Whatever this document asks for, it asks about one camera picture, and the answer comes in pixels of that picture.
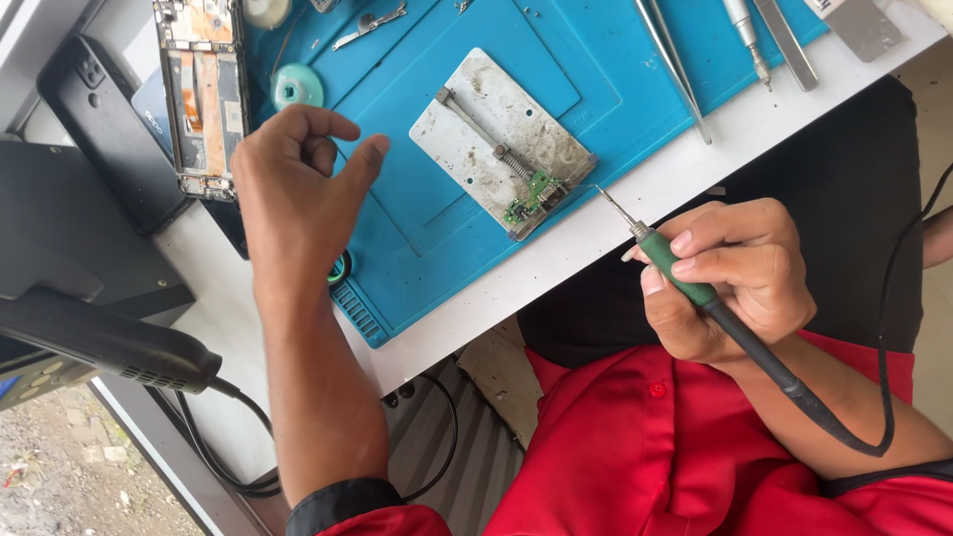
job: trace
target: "shirt sleeve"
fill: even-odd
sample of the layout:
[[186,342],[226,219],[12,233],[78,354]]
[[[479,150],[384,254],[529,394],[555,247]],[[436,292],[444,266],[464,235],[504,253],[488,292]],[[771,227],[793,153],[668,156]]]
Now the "shirt sleeve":
[[440,515],[407,505],[391,483],[352,479],[312,493],[292,510],[286,536],[450,536]]
[[841,479],[821,492],[883,534],[953,534],[951,460]]

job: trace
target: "smartphone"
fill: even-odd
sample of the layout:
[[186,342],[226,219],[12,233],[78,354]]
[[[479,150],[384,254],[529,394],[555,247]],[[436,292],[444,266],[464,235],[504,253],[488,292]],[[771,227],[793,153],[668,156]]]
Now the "smartphone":
[[230,162],[251,131],[241,2],[154,1],[152,9],[179,188],[234,202]]

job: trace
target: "ventilation grille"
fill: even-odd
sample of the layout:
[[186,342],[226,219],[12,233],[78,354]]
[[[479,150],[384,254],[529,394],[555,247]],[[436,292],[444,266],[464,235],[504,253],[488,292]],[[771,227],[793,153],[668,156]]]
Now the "ventilation grille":
[[127,367],[126,370],[122,371],[122,374],[119,376],[122,376],[123,378],[129,378],[130,380],[135,380],[146,385],[151,385],[153,387],[169,387],[176,390],[182,390],[186,385],[189,384],[185,380],[177,380],[168,376],[161,376],[150,370],[142,370],[137,366]]
[[357,331],[368,342],[372,342],[371,347],[376,348],[390,338],[347,281],[337,285],[331,295],[341,311],[344,311],[351,319]]

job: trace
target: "white desk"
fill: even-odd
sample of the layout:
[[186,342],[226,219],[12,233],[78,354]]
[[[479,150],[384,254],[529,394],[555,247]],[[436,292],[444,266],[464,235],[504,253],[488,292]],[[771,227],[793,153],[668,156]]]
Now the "white desk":
[[[112,24],[125,18],[125,34],[130,33],[129,24],[143,31],[128,48],[126,43],[108,45],[114,51],[125,49],[131,67],[144,79],[158,66],[152,23],[145,17],[129,20],[132,11],[126,11],[116,15]],[[613,197],[645,221],[658,219],[945,36],[919,7],[894,2],[886,12],[908,38],[879,60],[863,64],[836,36],[821,37],[806,49],[821,81],[819,88],[802,93],[786,66],[774,69],[773,93],[760,84],[752,85],[705,117],[715,139],[713,146],[706,147],[694,130],[687,131],[614,184]],[[629,237],[615,211],[597,199],[378,350],[370,349],[353,326],[338,317],[365,372],[384,394]],[[222,355],[221,376],[267,410],[265,357],[251,264],[235,254],[199,204],[155,241],[197,298],[174,327]],[[192,408],[207,441],[240,478],[257,478],[274,467],[271,439],[242,405],[208,392],[195,398]]]

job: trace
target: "green circuit board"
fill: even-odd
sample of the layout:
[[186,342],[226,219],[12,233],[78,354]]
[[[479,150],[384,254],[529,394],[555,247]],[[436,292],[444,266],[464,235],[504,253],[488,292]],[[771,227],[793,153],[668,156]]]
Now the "green circuit board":
[[544,171],[538,171],[533,175],[533,178],[529,180],[529,189],[528,198],[513,199],[503,214],[503,219],[514,228],[526,221],[536,210],[542,208],[548,212],[566,197],[562,181]]

